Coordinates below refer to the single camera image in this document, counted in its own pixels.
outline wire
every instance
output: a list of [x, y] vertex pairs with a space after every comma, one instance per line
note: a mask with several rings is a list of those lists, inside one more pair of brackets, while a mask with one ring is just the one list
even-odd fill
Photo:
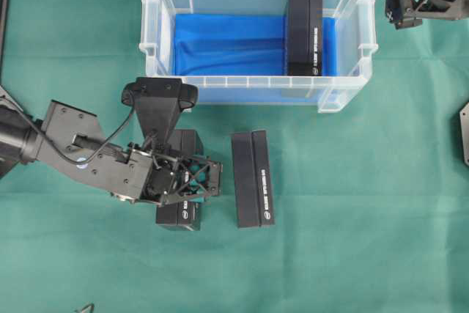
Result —
[[130, 93], [130, 99], [132, 100], [132, 109], [130, 110], [130, 113], [128, 114], [127, 118], [124, 120], [124, 122], [101, 144], [101, 146], [93, 152], [87, 159], [84, 161], [74, 161], [73, 159], [68, 158], [64, 153], [62, 153], [59, 148], [55, 146], [55, 144], [46, 136], [46, 134], [36, 126], [36, 124], [31, 120], [30, 117], [28, 117], [26, 114], [24, 114], [20, 107], [18, 107], [14, 102], [12, 102], [10, 99], [6, 98], [5, 96], [0, 97], [0, 102], [4, 101], [7, 102], [10, 106], [12, 106], [16, 112], [20, 115], [24, 121], [28, 123], [29, 126], [40, 136], [44, 139], [44, 141], [49, 145], [49, 147], [52, 148], [52, 150], [64, 161], [72, 164], [72, 165], [84, 165], [88, 164], [90, 161], [96, 158], [98, 154], [100, 154], [104, 148], [111, 142], [111, 140], [116, 137], [119, 133], [124, 130], [124, 128], [128, 125], [130, 122], [130, 119], [133, 116], [133, 113], [135, 112], [135, 100], [133, 99], [133, 94], [129, 91]]

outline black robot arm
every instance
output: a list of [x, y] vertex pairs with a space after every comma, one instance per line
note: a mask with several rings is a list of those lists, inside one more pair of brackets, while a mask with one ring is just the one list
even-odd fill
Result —
[[[0, 177], [17, 163], [41, 161], [71, 179], [113, 196], [159, 207], [217, 196], [222, 165], [181, 148], [174, 127], [197, 102], [197, 88], [178, 78], [138, 78], [122, 93], [129, 117], [105, 139], [96, 115], [52, 101], [45, 119], [33, 121], [3, 90], [0, 92]], [[136, 112], [144, 142], [128, 148], [110, 143]], [[191, 151], [202, 151], [194, 130], [185, 130]]]

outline green fabric surface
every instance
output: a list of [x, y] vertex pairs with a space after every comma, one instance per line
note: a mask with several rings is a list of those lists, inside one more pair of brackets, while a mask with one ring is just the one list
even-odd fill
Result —
[[[224, 162], [201, 232], [155, 226], [155, 208], [110, 199], [53, 169], [0, 185], [0, 311], [381, 312], [469, 310], [468, 21], [397, 32], [377, 0], [373, 79], [345, 110], [197, 106]], [[144, 74], [140, 0], [10, 0], [2, 83], [42, 118], [51, 99], [96, 113], [106, 134]], [[236, 227], [229, 134], [267, 129], [276, 225]], [[119, 144], [140, 141], [136, 121]]]

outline black rectangular box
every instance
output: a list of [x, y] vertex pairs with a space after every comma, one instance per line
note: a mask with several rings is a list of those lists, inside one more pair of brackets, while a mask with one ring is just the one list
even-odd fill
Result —
[[234, 133], [232, 151], [238, 227], [274, 225], [266, 132]]
[[[168, 140], [173, 150], [192, 156], [203, 155], [204, 145], [195, 130], [174, 130]], [[156, 208], [156, 224], [170, 230], [200, 230], [202, 204], [181, 202]]]
[[288, 0], [285, 66], [288, 76], [322, 75], [322, 0]]
[[200, 230], [201, 205], [184, 201], [157, 208], [156, 224], [169, 230]]

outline plastic storage bin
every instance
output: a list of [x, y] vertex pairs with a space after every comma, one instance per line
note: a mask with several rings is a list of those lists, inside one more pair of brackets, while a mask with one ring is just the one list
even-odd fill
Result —
[[[148, 76], [170, 76], [174, 17], [181, 13], [283, 15], [287, 0], [142, 0], [140, 50]], [[372, 77], [377, 50], [374, 0], [324, 0], [324, 16], [335, 18], [337, 76], [182, 76], [199, 88], [200, 103], [316, 105], [342, 110]]]

